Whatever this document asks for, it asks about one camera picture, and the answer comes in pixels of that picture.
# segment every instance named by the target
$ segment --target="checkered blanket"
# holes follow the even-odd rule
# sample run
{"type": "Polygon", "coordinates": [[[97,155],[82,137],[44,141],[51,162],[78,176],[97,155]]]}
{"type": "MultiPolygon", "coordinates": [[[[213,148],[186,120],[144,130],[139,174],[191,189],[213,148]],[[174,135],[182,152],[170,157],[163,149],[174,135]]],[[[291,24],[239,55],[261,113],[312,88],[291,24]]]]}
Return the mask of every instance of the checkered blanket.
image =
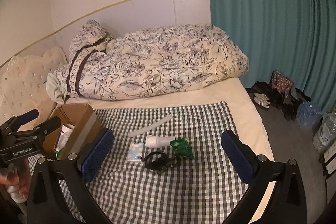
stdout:
{"type": "MultiPolygon", "coordinates": [[[[113,223],[222,223],[245,193],[221,147],[221,133],[236,133],[226,102],[154,109],[96,109],[115,141],[98,176],[87,188],[113,223]],[[143,135],[128,132],[148,126],[168,114],[173,119],[143,135]],[[131,143],[146,136],[186,137],[195,155],[162,175],[142,163],[126,160],[131,143]]],[[[144,155],[154,149],[145,148],[144,155]]],[[[172,157],[172,147],[162,151],[172,157]]],[[[37,157],[31,158],[35,166],[37,157]]],[[[73,215],[83,221],[64,181],[60,181],[73,215]]]]}

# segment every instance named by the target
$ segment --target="screw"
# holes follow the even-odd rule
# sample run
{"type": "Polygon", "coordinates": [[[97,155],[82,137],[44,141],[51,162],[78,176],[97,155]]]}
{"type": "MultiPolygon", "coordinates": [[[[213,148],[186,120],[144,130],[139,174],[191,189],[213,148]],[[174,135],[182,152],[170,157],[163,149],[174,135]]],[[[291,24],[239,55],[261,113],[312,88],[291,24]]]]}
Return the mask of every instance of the screw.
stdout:
{"type": "Polygon", "coordinates": [[[297,162],[294,159],[290,159],[289,164],[295,166],[297,164],[297,162]]]}
{"type": "Polygon", "coordinates": [[[37,162],[38,162],[39,164],[44,163],[44,162],[45,162],[45,157],[40,157],[40,158],[37,160],[37,162]]]}
{"type": "Polygon", "coordinates": [[[71,153],[71,154],[68,156],[68,159],[69,159],[69,160],[74,160],[75,158],[77,158],[77,154],[76,154],[76,153],[71,153]]]}
{"type": "Polygon", "coordinates": [[[264,162],[267,160],[267,157],[265,155],[258,155],[258,160],[260,160],[261,162],[264,162]]]}

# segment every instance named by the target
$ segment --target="white bottle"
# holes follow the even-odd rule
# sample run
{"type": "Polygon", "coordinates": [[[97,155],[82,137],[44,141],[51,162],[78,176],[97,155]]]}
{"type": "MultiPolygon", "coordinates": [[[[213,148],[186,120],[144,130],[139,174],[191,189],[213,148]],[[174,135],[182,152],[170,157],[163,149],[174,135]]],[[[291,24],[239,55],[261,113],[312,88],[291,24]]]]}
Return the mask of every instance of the white bottle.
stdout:
{"type": "Polygon", "coordinates": [[[175,137],[158,137],[158,136],[148,136],[146,138],[146,147],[148,148],[160,148],[163,146],[169,146],[171,141],[174,141],[175,137]]]}

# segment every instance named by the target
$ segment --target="white tufted headboard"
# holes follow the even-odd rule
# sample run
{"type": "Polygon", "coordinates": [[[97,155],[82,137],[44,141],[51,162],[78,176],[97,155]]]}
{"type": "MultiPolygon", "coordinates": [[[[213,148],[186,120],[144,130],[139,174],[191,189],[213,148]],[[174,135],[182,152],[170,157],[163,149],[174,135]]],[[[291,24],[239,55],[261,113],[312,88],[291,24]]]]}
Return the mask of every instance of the white tufted headboard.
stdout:
{"type": "Polygon", "coordinates": [[[53,47],[43,57],[13,57],[0,81],[0,124],[34,109],[33,97],[46,82],[48,73],[66,62],[59,47],[53,47]]]}

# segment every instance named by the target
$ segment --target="blue gripper pad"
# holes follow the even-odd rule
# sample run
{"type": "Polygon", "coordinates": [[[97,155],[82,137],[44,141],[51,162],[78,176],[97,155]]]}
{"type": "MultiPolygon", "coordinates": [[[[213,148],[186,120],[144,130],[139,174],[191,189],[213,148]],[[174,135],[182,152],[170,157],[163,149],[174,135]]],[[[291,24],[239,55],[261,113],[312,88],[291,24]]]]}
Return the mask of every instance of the blue gripper pad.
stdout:
{"type": "Polygon", "coordinates": [[[113,132],[109,128],[103,130],[80,151],[77,168],[81,173],[82,182],[88,183],[97,176],[100,166],[110,152],[114,141],[113,132]]]}
{"type": "Polygon", "coordinates": [[[222,133],[221,143],[241,181],[251,185],[258,169],[254,152],[249,146],[241,143],[232,130],[226,130],[222,133]]]}

